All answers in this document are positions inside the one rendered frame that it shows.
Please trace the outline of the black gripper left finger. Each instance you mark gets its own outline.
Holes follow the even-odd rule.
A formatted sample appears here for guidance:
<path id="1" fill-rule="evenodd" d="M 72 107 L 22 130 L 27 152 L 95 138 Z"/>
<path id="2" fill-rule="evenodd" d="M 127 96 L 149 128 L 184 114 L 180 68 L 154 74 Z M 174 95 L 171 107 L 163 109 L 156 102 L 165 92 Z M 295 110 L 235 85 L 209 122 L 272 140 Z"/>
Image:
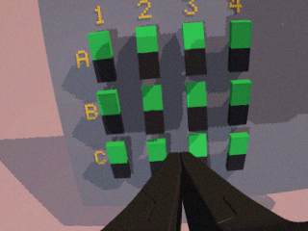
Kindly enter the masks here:
<path id="1" fill-rule="evenodd" d="M 135 199 L 100 231 L 180 231 L 181 155 L 169 153 Z"/>

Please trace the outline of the grey switch panel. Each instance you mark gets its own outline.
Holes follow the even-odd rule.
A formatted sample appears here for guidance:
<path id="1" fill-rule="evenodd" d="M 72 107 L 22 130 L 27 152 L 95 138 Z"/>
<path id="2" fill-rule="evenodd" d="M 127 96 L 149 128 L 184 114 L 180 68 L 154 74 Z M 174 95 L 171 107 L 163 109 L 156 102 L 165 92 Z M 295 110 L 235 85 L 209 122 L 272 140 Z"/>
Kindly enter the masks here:
<path id="1" fill-rule="evenodd" d="M 308 0 L 38 0 L 82 205 L 190 151 L 247 196 L 308 189 Z"/>

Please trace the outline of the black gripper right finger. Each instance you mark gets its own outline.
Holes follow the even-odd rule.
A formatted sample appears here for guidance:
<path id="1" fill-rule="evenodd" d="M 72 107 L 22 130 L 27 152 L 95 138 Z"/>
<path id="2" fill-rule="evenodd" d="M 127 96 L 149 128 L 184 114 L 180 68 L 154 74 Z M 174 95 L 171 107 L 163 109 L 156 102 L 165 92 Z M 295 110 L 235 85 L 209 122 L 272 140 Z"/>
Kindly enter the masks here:
<path id="1" fill-rule="evenodd" d="M 180 155 L 189 231 L 308 231 L 308 222 L 284 219 L 259 205 L 190 151 Z"/>

